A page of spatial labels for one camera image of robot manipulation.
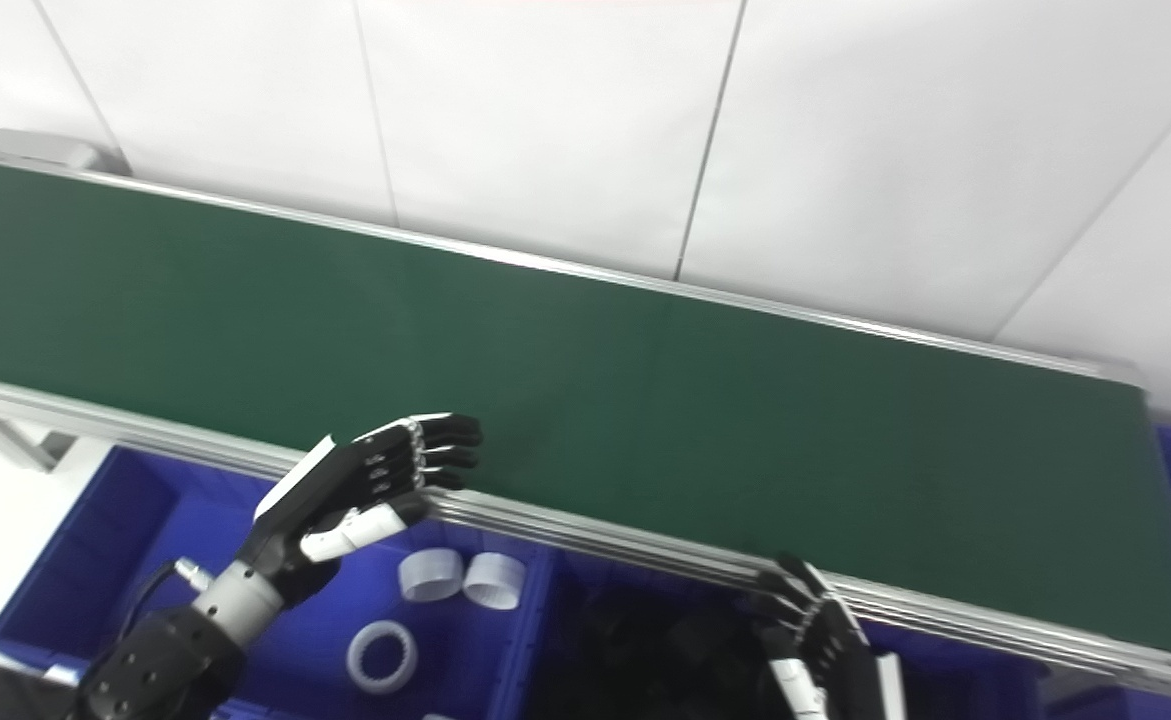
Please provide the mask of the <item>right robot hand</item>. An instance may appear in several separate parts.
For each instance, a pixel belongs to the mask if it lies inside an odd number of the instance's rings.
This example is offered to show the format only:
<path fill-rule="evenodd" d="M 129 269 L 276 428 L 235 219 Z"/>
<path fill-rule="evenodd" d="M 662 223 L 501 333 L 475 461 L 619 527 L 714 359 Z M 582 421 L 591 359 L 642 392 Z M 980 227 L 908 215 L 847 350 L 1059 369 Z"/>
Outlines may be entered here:
<path fill-rule="evenodd" d="M 877 653 L 809 562 L 778 553 L 755 574 L 754 633 L 792 719 L 905 719 L 900 660 Z"/>

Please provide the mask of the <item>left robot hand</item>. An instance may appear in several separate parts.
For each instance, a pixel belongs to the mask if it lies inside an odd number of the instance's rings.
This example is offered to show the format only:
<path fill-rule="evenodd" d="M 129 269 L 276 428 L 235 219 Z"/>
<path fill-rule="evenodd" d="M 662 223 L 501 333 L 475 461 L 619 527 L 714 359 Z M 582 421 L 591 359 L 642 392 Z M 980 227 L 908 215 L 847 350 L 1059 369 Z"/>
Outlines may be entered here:
<path fill-rule="evenodd" d="M 237 561 L 293 609 L 320 592 L 341 560 L 420 523 L 426 489 L 463 489 L 482 443 L 472 416 L 406 416 L 348 441 L 326 436 L 256 506 Z"/>

